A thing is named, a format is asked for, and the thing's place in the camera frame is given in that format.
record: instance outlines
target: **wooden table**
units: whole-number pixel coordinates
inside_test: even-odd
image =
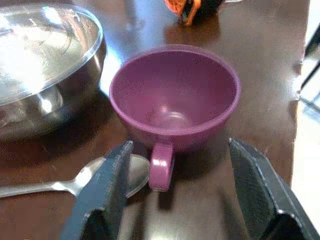
[[[73,3],[90,9],[103,25],[108,47],[103,89],[121,62],[172,43],[221,55],[234,66],[243,87],[225,129],[202,150],[177,157],[169,192],[145,187],[129,200],[119,239],[246,239],[226,142],[233,136],[256,146],[290,183],[296,134],[292,86],[303,56],[308,1],[245,0],[191,27],[178,25],[161,0]],[[0,185],[71,179],[125,139],[126,130],[101,94],[84,113],[49,135],[1,143]],[[57,239],[74,202],[63,192],[1,199],[0,238]]]

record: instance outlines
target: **metal spoon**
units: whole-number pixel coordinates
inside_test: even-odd
[[[92,160],[81,169],[74,179],[69,181],[52,181],[37,184],[0,187],[0,198],[46,191],[66,191],[77,197],[83,187],[90,181],[91,177],[102,165],[104,160],[103,156]],[[150,163],[146,158],[140,155],[131,154],[128,188],[126,192],[127,198],[130,198],[146,185],[149,180],[149,167]]]

